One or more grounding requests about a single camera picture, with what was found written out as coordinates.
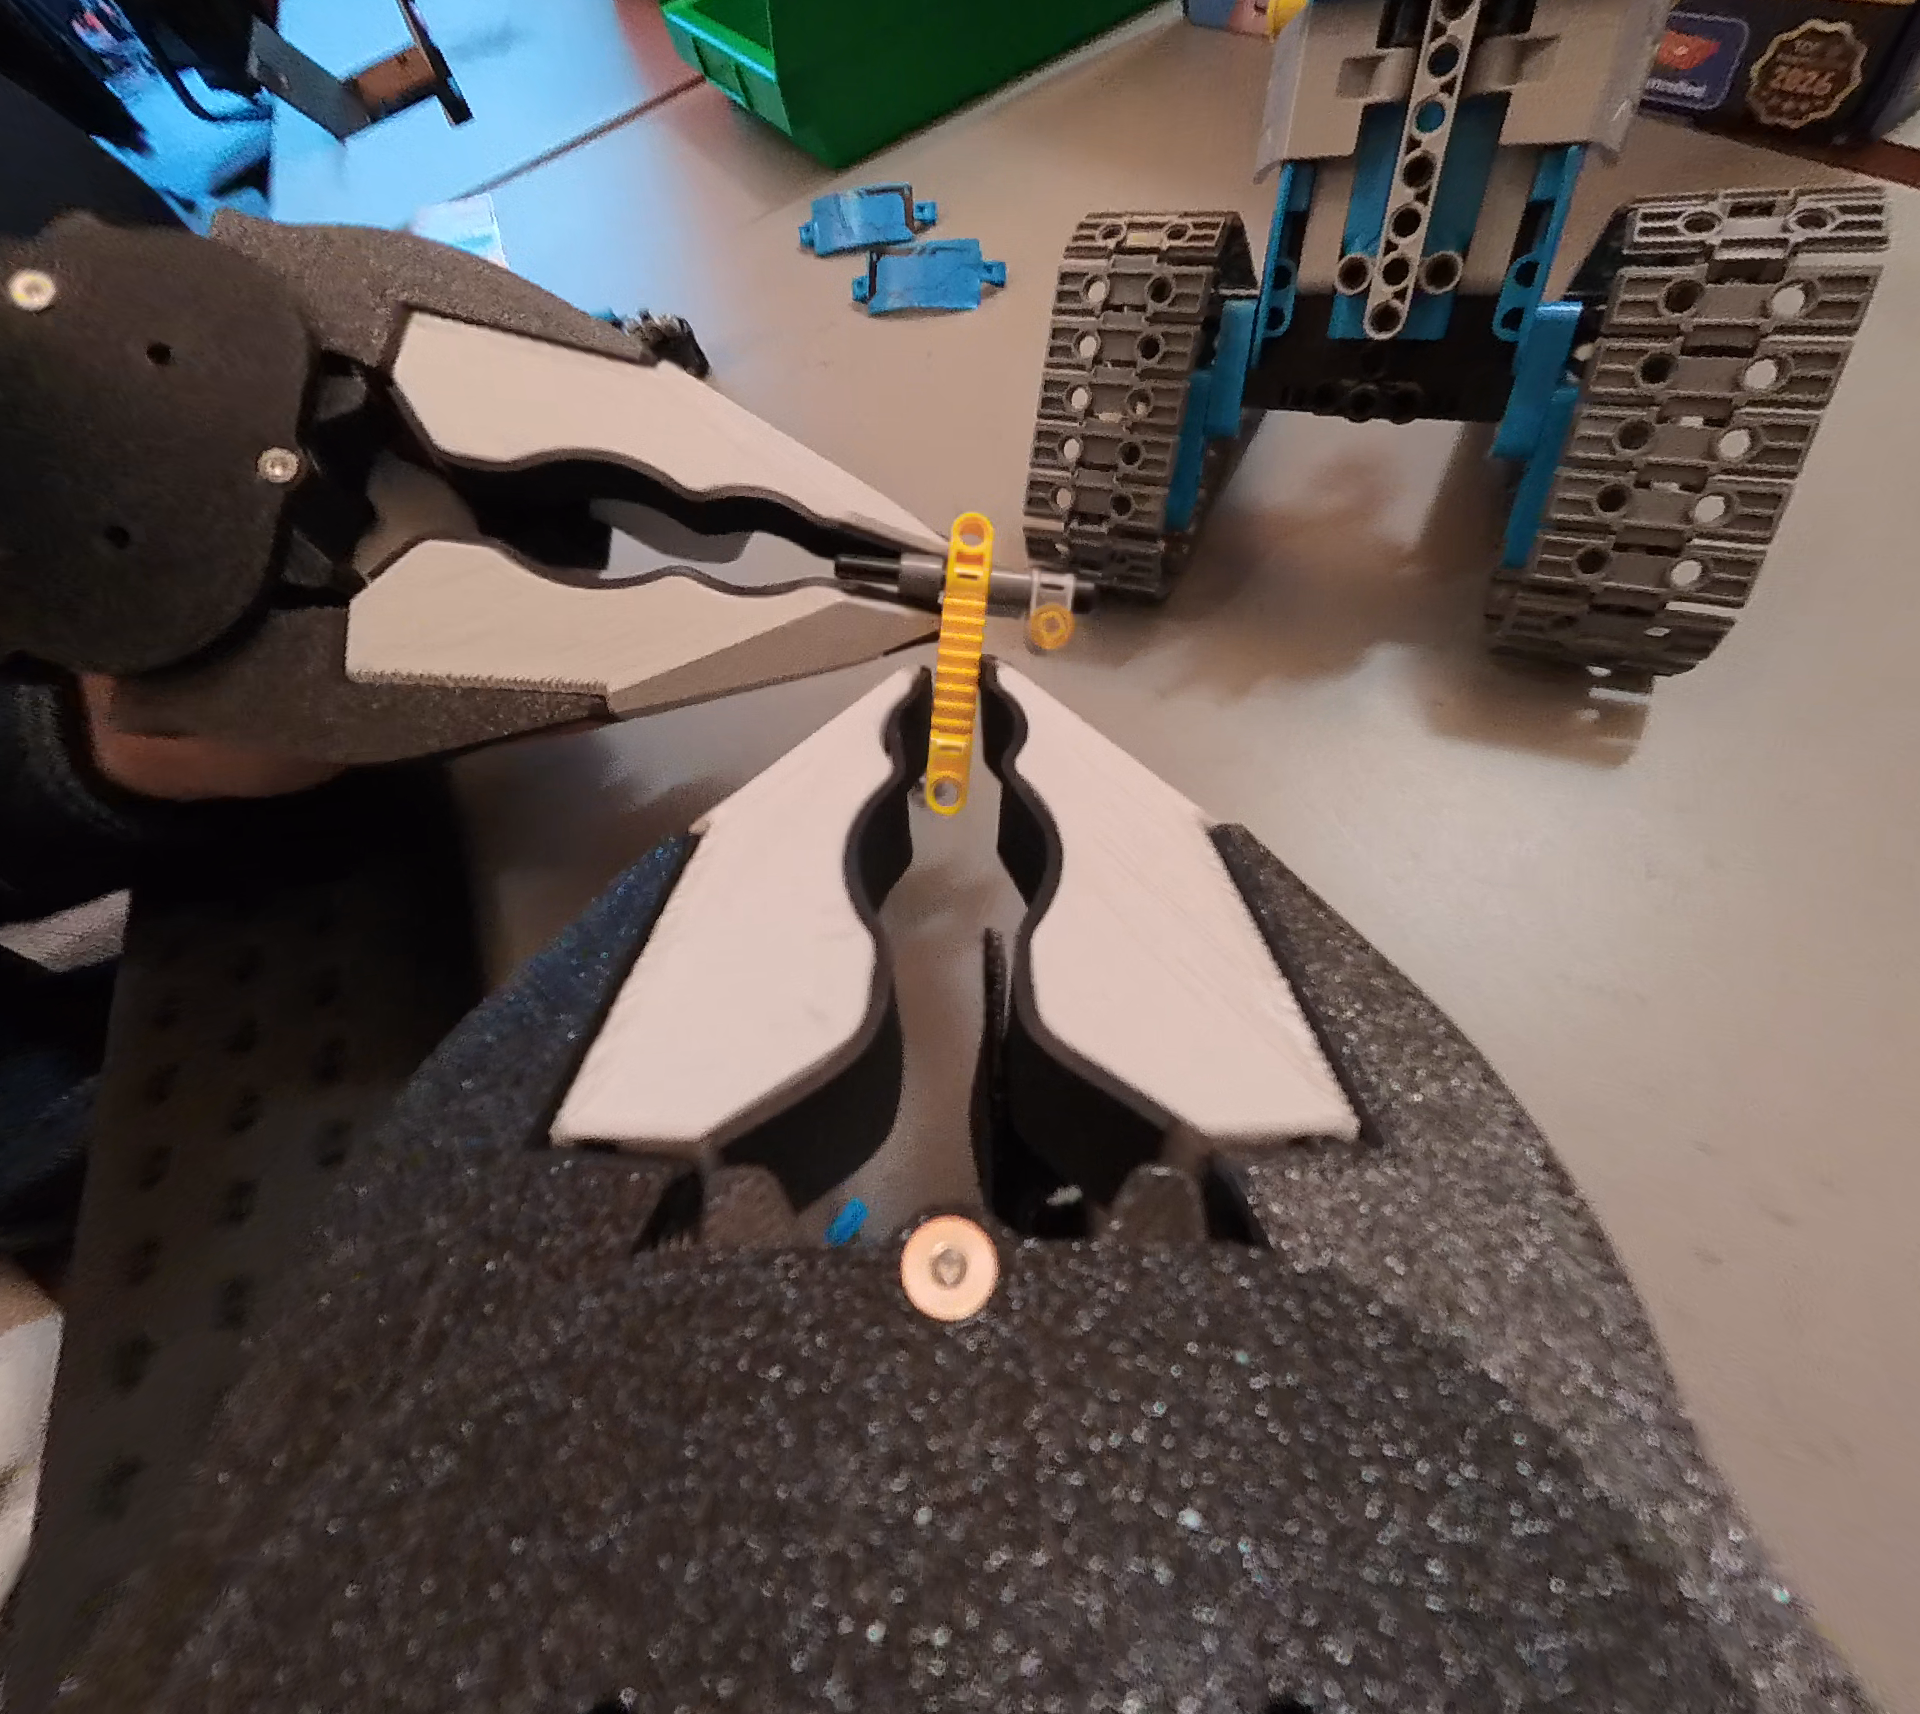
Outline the black dimpled mat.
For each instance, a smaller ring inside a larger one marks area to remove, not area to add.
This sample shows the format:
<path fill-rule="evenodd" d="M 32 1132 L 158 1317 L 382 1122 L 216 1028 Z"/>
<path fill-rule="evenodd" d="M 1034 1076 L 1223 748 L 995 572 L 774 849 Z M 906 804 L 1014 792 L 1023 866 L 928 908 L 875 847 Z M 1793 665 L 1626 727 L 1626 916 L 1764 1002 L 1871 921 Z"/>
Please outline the black dimpled mat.
<path fill-rule="evenodd" d="M 132 896 L 7 1711 L 456 1711 L 616 1522 L 661 1178 L 558 1127 L 687 840 L 499 996 L 436 791 Z"/>

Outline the small blue brick piece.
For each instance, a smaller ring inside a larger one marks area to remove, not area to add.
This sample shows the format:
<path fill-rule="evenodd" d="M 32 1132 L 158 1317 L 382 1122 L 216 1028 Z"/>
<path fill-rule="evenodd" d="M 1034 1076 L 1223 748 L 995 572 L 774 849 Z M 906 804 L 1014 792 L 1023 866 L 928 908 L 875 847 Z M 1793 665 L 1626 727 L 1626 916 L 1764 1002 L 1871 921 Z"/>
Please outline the small blue brick piece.
<path fill-rule="evenodd" d="M 611 313 L 606 321 L 627 340 L 646 351 L 652 360 L 672 365 L 701 382 L 710 378 L 708 352 L 693 322 L 685 317 L 638 311 L 632 314 Z"/>

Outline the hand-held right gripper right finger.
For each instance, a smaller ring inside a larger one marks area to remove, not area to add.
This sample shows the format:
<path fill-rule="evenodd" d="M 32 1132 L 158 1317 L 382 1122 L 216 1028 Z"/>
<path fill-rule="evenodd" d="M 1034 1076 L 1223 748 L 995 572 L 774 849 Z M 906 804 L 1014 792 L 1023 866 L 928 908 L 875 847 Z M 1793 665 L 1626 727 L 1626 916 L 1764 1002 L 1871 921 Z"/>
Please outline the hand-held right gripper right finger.
<path fill-rule="evenodd" d="M 1200 1147 L 1355 1142 L 1330 1052 L 1189 797 L 1032 676 L 990 678 L 1014 995 L 1046 1060 Z"/>

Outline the blue tracked toy robot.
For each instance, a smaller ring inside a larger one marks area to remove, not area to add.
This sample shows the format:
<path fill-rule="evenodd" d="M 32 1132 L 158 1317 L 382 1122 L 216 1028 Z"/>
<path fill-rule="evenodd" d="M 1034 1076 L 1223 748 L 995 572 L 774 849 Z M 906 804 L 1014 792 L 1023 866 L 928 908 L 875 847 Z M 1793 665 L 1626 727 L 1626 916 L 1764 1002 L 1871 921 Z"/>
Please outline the blue tracked toy robot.
<path fill-rule="evenodd" d="M 1757 593 L 1893 245 L 1883 190 L 1622 206 L 1548 282 L 1680 0 L 1266 0 L 1255 253 L 1106 210 L 1052 301 L 1023 536 L 1046 594 L 1166 598 L 1264 417 L 1479 424 L 1496 652 L 1645 682 Z"/>

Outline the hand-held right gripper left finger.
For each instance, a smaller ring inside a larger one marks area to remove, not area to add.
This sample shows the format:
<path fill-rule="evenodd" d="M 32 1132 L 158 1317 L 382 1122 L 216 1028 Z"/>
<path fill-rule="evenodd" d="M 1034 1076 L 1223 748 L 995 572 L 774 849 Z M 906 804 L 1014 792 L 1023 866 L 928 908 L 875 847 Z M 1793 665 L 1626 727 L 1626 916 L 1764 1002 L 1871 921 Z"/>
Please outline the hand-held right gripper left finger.
<path fill-rule="evenodd" d="M 854 1070 L 895 1000 L 879 926 L 911 852 L 890 672 L 708 811 L 557 1108 L 557 1147 L 714 1163 Z"/>

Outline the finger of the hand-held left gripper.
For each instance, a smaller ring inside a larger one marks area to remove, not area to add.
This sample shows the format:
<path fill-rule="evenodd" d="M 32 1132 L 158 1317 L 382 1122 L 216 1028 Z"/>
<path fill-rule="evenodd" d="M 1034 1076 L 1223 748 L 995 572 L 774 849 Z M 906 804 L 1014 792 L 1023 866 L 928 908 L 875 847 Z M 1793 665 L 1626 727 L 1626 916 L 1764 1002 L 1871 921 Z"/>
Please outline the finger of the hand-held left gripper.
<path fill-rule="evenodd" d="M 642 507 L 705 543 L 766 534 L 821 559 L 938 543 L 872 485 L 672 365 L 413 314 L 388 382 L 432 455 L 525 494 Z"/>
<path fill-rule="evenodd" d="M 558 578 L 427 539 L 349 600 L 365 686 L 582 694 L 616 719 L 850 671 L 924 643 L 918 609 L 828 581 L 733 589 L 690 570 Z"/>

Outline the small blue plate piece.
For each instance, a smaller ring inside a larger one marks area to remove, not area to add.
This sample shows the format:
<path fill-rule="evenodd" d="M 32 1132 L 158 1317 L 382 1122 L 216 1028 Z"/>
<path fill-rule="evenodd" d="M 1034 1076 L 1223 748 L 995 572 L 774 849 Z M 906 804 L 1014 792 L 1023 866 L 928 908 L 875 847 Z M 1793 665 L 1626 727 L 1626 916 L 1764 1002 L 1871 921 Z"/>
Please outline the small blue plate piece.
<path fill-rule="evenodd" d="M 1007 288 L 1007 262 L 976 239 L 916 239 L 877 245 L 852 278 L 850 298 L 869 317 L 976 313 Z"/>
<path fill-rule="evenodd" d="M 869 255 L 916 245 L 940 220 L 940 204 L 911 184 L 869 184 L 813 200 L 799 243 L 815 259 Z"/>

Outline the yellow toothed beam piece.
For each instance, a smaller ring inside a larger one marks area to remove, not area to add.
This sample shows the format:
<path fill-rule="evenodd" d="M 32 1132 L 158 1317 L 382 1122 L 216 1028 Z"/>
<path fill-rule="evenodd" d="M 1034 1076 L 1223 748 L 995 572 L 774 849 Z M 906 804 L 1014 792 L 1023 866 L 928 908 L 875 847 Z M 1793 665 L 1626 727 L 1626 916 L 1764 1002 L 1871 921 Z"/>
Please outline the yellow toothed beam piece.
<path fill-rule="evenodd" d="M 974 511 L 953 523 L 943 559 L 842 555 L 833 572 L 859 594 L 934 612 L 924 804 L 934 814 L 959 816 L 971 797 L 989 620 L 1011 615 L 1020 598 L 1029 617 L 1031 572 L 996 570 L 995 523 Z"/>

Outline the person's left hand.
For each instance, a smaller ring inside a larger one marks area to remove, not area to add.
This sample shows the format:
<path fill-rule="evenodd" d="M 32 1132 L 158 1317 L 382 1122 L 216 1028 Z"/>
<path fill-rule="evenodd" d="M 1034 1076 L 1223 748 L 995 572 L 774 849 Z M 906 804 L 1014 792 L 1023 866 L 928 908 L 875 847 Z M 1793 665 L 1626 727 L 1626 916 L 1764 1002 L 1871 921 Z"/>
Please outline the person's left hand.
<path fill-rule="evenodd" d="M 346 813 L 378 804 L 440 807 L 453 787 L 435 766 L 330 766 L 318 759 L 208 736 L 131 731 L 119 691 L 102 675 L 60 675 L 66 763 L 91 804 L 125 819 L 239 814 L 241 811 Z"/>

